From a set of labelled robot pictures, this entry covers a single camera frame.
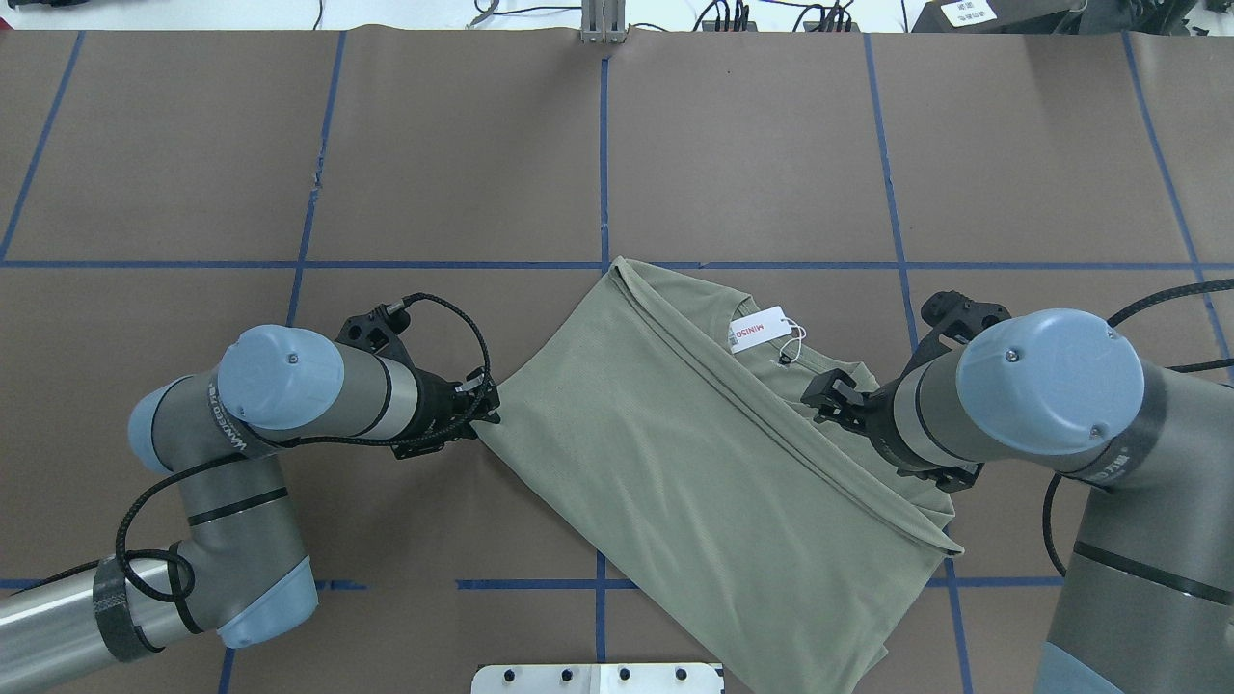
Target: green fabric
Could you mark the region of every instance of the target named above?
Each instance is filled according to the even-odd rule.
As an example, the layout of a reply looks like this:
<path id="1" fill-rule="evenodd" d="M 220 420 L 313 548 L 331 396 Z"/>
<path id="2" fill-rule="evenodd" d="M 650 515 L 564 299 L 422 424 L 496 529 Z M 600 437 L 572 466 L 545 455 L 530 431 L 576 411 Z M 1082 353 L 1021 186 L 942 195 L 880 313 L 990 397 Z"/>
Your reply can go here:
<path id="1" fill-rule="evenodd" d="M 950 498 L 797 404 L 861 364 L 780 338 L 739 354 L 748 294 L 618 258 L 501 384 L 480 438 L 760 694 L 849 693 L 948 553 Z M 808 326 L 824 331 L 826 326 Z"/>

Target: clothing tag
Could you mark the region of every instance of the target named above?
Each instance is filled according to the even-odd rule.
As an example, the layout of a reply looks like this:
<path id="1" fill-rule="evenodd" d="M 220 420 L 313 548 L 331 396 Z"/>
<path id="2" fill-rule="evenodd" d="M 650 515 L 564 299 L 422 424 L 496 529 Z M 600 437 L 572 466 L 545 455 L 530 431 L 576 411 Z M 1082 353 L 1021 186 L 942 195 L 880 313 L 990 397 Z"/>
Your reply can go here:
<path id="1" fill-rule="evenodd" d="M 961 2 L 943 5 L 942 10 L 946 15 L 946 21 L 951 22 L 951 26 L 979 25 L 998 19 L 998 15 L 990 9 L 990 2 L 986 2 L 986 0 L 963 0 Z"/>
<path id="2" fill-rule="evenodd" d="M 728 346 L 735 354 L 742 349 L 784 337 L 790 332 L 792 332 L 792 325 L 785 317 L 784 309 L 771 306 L 728 324 Z"/>

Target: blue plastic cover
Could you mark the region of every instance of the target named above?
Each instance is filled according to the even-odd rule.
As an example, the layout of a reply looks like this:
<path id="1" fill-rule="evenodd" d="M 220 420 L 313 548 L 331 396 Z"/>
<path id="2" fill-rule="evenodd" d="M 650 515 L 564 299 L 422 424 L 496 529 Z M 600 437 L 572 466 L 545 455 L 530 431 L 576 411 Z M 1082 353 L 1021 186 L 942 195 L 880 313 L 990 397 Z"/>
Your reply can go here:
<path id="1" fill-rule="evenodd" d="M 142 398 L 137 403 L 137 406 L 133 408 L 133 412 L 128 415 L 128 447 L 133 449 L 137 458 L 151 472 L 172 474 L 172 469 L 164 466 L 163 461 L 158 459 L 158 453 L 154 452 L 154 412 L 158 411 L 158 405 L 163 401 L 163 395 L 167 395 L 167 391 L 173 385 L 186 378 L 189 377 L 180 377 Z"/>
<path id="2" fill-rule="evenodd" d="M 246 330 L 218 364 L 218 399 L 237 419 L 288 430 L 320 417 L 343 389 L 343 356 L 311 330 Z"/>
<path id="3" fill-rule="evenodd" d="M 1104 320 L 1049 309 L 979 335 L 960 356 L 956 388 L 969 417 L 995 440 L 1062 456 L 1103 446 L 1132 424 L 1144 369 Z"/>
<path id="4" fill-rule="evenodd" d="M 228 648 L 269 641 L 300 626 L 317 609 L 317 585 L 305 557 L 253 604 L 218 627 Z"/>
<path id="5" fill-rule="evenodd" d="M 1123 690 L 1049 641 L 1041 647 L 1041 667 L 1033 694 L 1123 694 Z"/>

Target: white mounting plate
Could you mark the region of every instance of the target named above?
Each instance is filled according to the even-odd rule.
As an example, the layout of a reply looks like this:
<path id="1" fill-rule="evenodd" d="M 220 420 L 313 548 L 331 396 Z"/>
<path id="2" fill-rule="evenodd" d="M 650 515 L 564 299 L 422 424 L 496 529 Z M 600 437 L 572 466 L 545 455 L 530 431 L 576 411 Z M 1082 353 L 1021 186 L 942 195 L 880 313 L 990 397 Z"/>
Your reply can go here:
<path id="1" fill-rule="evenodd" d="M 677 679 L 679 669 L 685 679 Z M 561 677 L 566 671 L 569 680 Z M 723 694 L 722 673 L 722 666 L 707 663 L 486 666 L 471 679 L 471 694 Z"/>

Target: gray robot arm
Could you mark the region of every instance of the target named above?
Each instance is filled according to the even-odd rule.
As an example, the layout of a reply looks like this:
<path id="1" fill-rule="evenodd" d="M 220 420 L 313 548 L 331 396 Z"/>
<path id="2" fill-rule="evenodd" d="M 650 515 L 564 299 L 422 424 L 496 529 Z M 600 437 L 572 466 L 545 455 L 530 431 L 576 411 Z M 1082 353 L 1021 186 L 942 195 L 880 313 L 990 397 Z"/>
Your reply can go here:
<path id="1" fill-rule="evenodd" d="M 975 303 L 934 300 L 954 310 L 930 322 L 976 326 L 958 349 L 872 394 L 832 373 L 803 400 L 948 490 L 1009 458 L 1091 485 L 1039 694 L 1234 692 L 1234 390 L 1081 311 L 967 320 Z"/>
<path id="2" fill-rule="evenodd" d="M 0 603 L 0 693 L 41 690 L 206 630 L 242 648 L 306 620 L 316 587 L 274 453 L 336 441 L 410 457 L 474 436 L 470 419 L 496 420 L 487 354 L 466 383 L 411 363 L 397 338 L 407 303 L 354 316 L 333 342 L 254 327 L 216 368 L 146 396 L 130 443 L 178 482 L 190 538 L 168 550 L 183 559 L 135 558 L 126 575 L 117 547 L 95 571 Z"/>

